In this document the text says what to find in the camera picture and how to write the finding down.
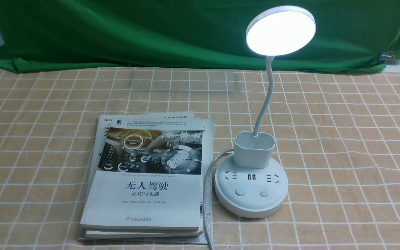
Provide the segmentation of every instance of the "round power strip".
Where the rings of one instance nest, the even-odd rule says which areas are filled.
[[[288,192],[288,178],[282,166],[271,159],[263,169],[241,168],[233,155],[217,167],[215,190],[223,206],[235,215],[264,218],[275,213]]]

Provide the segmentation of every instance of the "book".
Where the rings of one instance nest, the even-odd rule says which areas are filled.
[[[152,114],[142,114],[133,116],[121,116],[121,117],[146,117],[152,116],[155,118],[172,118],[178,119],[178,117],[183,117],[184,119],[193,119],[194,114],[192,111],[189,112],[170,112],[170,113],[152,113]],[[95,145],[92,152],[92,161],[89,170],[88,185],[86,198],[89,195],[89,190],[91,187],[92,180],[94,178],[95,172],[100,161],[100,157],[103,151],[103,146],[105,145],[106,136],[111,125],[112,115],[101,115],[98,120],[97,131],[95,135]],[[205,155],[202,159],[203,180],[205,179],[204,174],[206,173],[206,168],[212,161],[213,155],[213,135],[214,135],[214,122],[213,120],[203,120],[204,132],[203,132],[203,144],[206,145],[203,148]],[[207,200],[205,204],[205,212],[207,217],[208,227],[211,226],[211,211],[212,211],[212,179],[209,179],[209,183],[203,184],[207,185]],[[89,240],[89,239],[128,239],[134,241],[148,241],[148,242],[168,242],[168,243],[185,243],[185,244],[207,244],[207,239],[205,233],[203,232],[203,215],[200,214],[200,225],[199,230],[196,231],[186,231],[184,234],[169,234],[168,231],[147,231],[147,232],[134,232],[134,231],[108,231],[108,230],[95,230],[80,228],[78,240]]]
[[[114,119],[81,227],[198,231],[202,134],[195,120]]]

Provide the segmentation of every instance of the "green cloth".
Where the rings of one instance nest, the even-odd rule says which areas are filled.
[[[21,73],[99,66],[261,70],[246,45],[262,11],[297,5],[314,39],[275,70],[375,72],[400,59],[400,0],[0,0],[0,68]]]

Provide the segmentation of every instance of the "lamp head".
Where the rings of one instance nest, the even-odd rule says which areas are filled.
[[[279,6],[256,16],[246,29],[246,43],[257,54],[281,56],[295,52],[316,33],[313,15],[297,6]]]

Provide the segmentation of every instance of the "binder clip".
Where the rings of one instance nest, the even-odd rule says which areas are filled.
[[[385,61],[394,61],[395,58],[396,56],[393,55],[393,51],[382,52],[381,55],[379,56],[378,64],[385,63]]]

